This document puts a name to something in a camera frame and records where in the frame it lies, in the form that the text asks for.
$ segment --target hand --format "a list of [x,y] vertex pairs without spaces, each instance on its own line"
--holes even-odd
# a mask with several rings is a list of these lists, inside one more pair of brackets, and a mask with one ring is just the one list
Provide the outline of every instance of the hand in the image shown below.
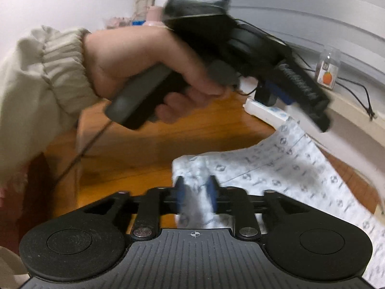
[[128,77],[156,63],[183,75],[189,87],[184,94],[172,92],[155,109],[165,123],[187,116],[194,108],[206,107],[226,89],[207,76],[199,56],[166,28],[134,26],[102,30],[84,37],[84,66],[100,97],[111,99]]

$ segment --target patterned fabric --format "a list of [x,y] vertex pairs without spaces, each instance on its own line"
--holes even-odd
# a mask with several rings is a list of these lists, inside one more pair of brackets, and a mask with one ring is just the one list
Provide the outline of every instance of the patterned fabric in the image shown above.
[[[177,216],[179,228],[231,227],[230,216],[212,213],[205,191],[209,175],[215,175],[221,186],[240,187],[251,195],[274,189],[360,227],[373,244],[364,278],[376,288],[385,286],[385,227],[357,201],[292,118],[250,148],[176,159],[173,180],[183,176],[187,184],[185,203]],[[263,232],[261,217],[257,219]]]

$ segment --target black circular cover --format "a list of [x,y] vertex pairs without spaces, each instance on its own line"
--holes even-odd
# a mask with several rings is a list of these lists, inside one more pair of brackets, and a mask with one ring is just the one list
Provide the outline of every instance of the black circular cover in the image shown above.
[[20,256],[29,273],[60,282],[100,274],[124,250],[124,236],[112,223],[86,213],[36,226],[20,243]]
[[318,211],[287,216],[268,233],[266,250],[287,272],[314,281],[361,275],[372,256],[364,231]]

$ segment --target metal screw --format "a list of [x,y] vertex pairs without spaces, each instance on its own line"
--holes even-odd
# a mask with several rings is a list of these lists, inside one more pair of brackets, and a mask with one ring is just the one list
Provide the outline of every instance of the metal screw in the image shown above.
[[141,238],[149,237],[152,233],[153,231],[148,227],[139,227],[134,230],[134,235]]
[[243,227],[239,230],[243,237],[254,237],[258,234],[258,230],[253,227]]

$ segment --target pink bottle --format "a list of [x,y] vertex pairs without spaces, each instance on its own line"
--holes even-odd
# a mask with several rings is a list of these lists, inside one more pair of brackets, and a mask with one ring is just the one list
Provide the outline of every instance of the pink bottle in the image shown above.
[[162,10],[161,6],[149,6],[147,10],[146,22],[143,26],[164,26],[161,18],[162,18]]

